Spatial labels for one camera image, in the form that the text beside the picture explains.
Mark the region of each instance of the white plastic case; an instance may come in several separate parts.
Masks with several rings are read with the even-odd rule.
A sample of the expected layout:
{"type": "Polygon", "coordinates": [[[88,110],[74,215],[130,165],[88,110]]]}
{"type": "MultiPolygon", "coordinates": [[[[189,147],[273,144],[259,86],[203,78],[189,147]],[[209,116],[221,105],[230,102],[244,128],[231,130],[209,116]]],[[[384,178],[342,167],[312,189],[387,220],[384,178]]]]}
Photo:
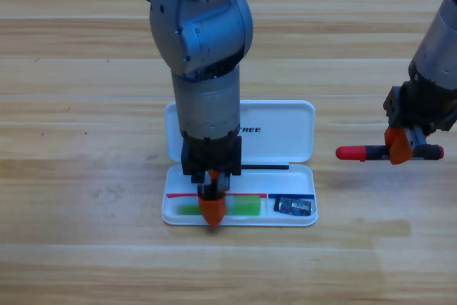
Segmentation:
{"type": "MultiPolygon", "coordinates": [[[[297,100],[242,100],[241,130],[243,165],[280,165],[288,169],[244,169],[231,176],[227,207],[234,196],[259,195],[260,213],[255,216],[225,215],[220,225],[243,226],[309,226],[318,218],[313,172],[300,164],[313,152],[313,105],[297,100]],[[306,199],[311,215],[293,216],[274,211],[276,198],[306,199]]],[[[179,132],[176,103],[165,110],[169,156],[181,160],[183,139],[179,132]]],[[[181,165],[172,166],[167,174],[162,218],[172,225],[206,225],[198,214],[178,214],[180,206],[197,206],[196,185],[183,175],[181,165]]]]}

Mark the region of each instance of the wooden table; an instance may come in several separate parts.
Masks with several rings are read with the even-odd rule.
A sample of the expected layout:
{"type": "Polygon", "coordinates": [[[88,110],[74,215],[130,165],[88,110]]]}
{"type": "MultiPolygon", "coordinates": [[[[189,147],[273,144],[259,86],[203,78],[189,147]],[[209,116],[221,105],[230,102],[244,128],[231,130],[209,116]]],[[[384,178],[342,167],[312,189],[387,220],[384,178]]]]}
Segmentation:
{"type": "Polygon", "coordinates": [[[457,133],[440,162],[343,162],[441,0],[248,0],[244,98],[317,111],[312,227],[161,220],[169,70],[144,0],[0,0],[0,304],[457,304],[457,133]]]}

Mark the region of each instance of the green object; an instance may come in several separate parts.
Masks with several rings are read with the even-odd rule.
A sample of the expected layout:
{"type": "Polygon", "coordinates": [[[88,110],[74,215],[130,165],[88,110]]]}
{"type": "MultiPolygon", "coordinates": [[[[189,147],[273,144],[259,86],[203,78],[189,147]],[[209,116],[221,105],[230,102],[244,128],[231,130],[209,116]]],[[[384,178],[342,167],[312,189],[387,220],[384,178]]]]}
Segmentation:
{"type": "Polygon", "coordinates": [[[234,216],[258,216],[260,214],[260,196],[235,196],[233,200],[234,216]]]}
{"type": "MultiPolygon", "coordinates": [[[[233,202],[229,201],[227,214],[231,216],[258,216],[260,214],[260,196],[233,196],[233,202]]],[[[184,216],[198,216],[198,205],[180,205],[176,213],[184,216]]]]}
{"type": "Polygon", "coordinates": [[[190,216],[200,214],[200,209],[198,205],[180,205],[176,209],[176,213],[180,215],[190,216]]]}

